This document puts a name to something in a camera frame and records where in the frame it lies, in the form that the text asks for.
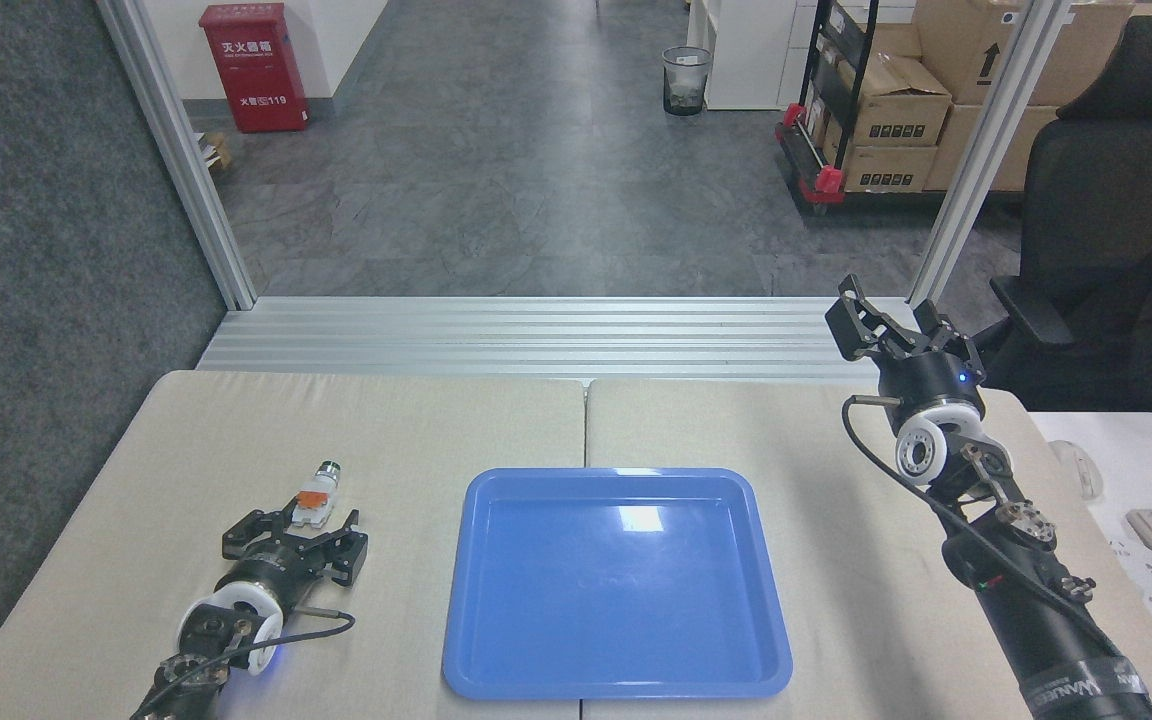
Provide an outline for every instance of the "orange part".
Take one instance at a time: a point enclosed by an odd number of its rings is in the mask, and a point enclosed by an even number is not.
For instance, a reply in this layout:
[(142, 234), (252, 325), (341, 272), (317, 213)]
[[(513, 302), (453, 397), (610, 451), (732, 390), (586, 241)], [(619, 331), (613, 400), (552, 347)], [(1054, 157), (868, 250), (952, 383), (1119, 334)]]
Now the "orange part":
[(305, 509), (313, 509), (314, 507), (324, 507), (326, 501), (328, 501), (328, 493), (314, 492), (303, 488), (301, 492), (296, 493), (296, 503)]

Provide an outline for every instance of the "chair armrest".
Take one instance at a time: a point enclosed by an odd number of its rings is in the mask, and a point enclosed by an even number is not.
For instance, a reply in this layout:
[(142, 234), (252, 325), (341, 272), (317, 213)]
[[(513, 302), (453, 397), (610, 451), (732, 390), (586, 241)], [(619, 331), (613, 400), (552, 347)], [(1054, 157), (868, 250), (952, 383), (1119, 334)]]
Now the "chair armrest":
[(1074, 344), (1074, 333), (1070, 332), (1069, 325), (1064, 324), (1056, 308), (1052, 306), (1047, 296), (1037, 288), (1026, 286), (1015, 275), (991, 278), (990, 287), (993, 288), (998, 301), (1002, 302), (1007, 314), (1011, 317), (1011, 323), (1015, 323), (1015, 327), (1021, 328), (1029, 340), (1047, 350)]

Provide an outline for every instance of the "cable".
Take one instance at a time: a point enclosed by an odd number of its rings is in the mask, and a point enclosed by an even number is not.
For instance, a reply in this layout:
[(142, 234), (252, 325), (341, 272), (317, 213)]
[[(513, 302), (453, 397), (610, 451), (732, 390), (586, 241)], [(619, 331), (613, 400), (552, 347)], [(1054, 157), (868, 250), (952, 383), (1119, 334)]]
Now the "cable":
[(131, 720), (141, 720), (150, 711), (151, 707), (157, 705), (157, 703), (162, 700), (162, 698), (168, 696), (168, 694), (174, 691), (174, 689), (177, 689), (180, 684), (183, 684), (189, 679), (192, 679), (195, 675), (200, 674), (203, 670), (209, 669), (209, 667), (211, 666), (219, 665), (220, 662), (229, 660), (230, 657), (243, 655), (243, 653), (253, 652), (265, 647), (274, 647), (276, 644), (288, 644), (303, 641), (328, 638), (332, 637), (332, 635), (340, 635), (341, 632), (346, 632), (346, 630), (353, 628), (353, 624), (355, 624), (357, 621), (354, 615), (349, 615), (348, 612), (342, 612), (342, 611), (324, 611), (319, 609), (319, 607), (302, 607), (302, 609), (297, 609), (297, 612), (300, 612), (300, 614), (302, 615), (312, 615), (314, 617), (342, 617), (344, 620), (344, 623), (342, 626), (335, 626), (335, 628), (332, 628), (329, 630), (316, 630), (316, 632), (302, 632), (298, 635), (283, 635), (283, 637), (280, 638), (274, 638), (259, 643), (252, 643), (248, 644), (248, 646), (235, 647), (234, 650), (227, 650), (225, 652), (221, 652), (220, 655), (212, 657), (211, 660), (202, 662), (200, 665), (195, 667), (195, 669), (189, 670), (184, 675), (180, 675), (179, 679), (172, 680), (170, 683), (164, 685), (161, 691), (147, 698), (145, 702), (141, 704), (139, 707), (136, 708), (136, 712), (132, 712)]
[(927, 493), (916, 488), (914, 484), (905, 478), (902, 478), (896, 470), (892, 470), (886, 462), (882, 462), (881, 458), (874, 455), (874, 453), (861, 441), (861, 438), (856, 435), (856, 430), (851, 427), (851, 406), (854, 406), (855, 402), (855, 395), (842, 402), (842, 427), (844, 427), (847, 437), (851, 438), (851, 444), (856, 446), (856, 450), (859, 450), (861, 454), (867, 457), (870, 462), (878, 465), (878, 469), (881, 469), (884, 473), (887, 473), (888, 477), (896, 480), (896, 483), (900, 484), (900, 487), (914, 493), (914, 497), (919, 498), (919, 500), (927, 503), (927, 506), (931, 507), (937, 515), (940, 515), (942, 520), (946, 520), (947, 523), (954, 525), (960, 530), (960, 532), (972, 536), (982, 550), (986, 551), (993, 560), (1001, 564), (1006, 573), (1011, 575), (1011, 578), (1018, 582), (1022, 588), (1038, 597), (1038, 600), (1043, 600), (1049, 605), (1052, 609), (1059, 611), (1062, 615), (1068, 616), (1070, 621), (1083, 630), (1083, 632), (1087, 634), (1087, 637), (1091, 637), (1098, 644), (1101, 644), (1102, 650), (1111, 653), (1111, 655), (1123, 657), (1123, 653), (1119, 652), (1119, 647), (1115, 646), (1114, 641), (1111, 641), (1111, 637), (1108, 637), (1108, 635), (1105, 634), (1105, 630), (1102, 630), (1100, 626), (1097, 626), (1093, 620), (1081, 615), (1076, 607), (1061, 596), (1053, 592), (1051, 588), (1044, 588), (1041, 583), (1037, 582), (1037, 579), (1030, 578), (1024, 570), (1021, 570), (1020, 567), (1010, 560), (1010, 558), (1008, 558), (1001, 550), (998, 550), (995, 544), (988, 541), (986, 537), (980, 535), (979, 530), (972, 528), (972, 524), (961, 518), (955, 511), (948, 509), (948, 507), (943, 503), (938, 502), (935, 498), (929, 497)]

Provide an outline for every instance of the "gray floor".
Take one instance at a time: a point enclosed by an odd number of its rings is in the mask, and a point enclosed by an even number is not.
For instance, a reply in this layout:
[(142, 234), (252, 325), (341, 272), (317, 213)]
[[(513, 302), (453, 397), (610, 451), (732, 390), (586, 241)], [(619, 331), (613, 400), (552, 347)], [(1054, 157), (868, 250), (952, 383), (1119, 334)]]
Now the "gray floor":
[[(391, 0), (343, 108), (238, 135), (218, 179), (266, 295), (904, 295), (937, 206), (796, 209), (776, 113), (660, 108), (681, 0)], [(990, 209), (942, 305), (1001, 316), (1020, 223)]]

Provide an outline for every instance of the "fire extinguisher box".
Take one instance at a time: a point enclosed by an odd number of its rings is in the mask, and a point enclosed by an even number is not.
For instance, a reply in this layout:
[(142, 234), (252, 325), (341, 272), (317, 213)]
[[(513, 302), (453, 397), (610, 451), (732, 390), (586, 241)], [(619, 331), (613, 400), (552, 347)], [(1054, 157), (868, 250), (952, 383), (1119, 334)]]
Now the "fire extinguisher box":
[(282, 3), (211, 5), (198, 26), (240, 131), (305, 129), (310, 113)]

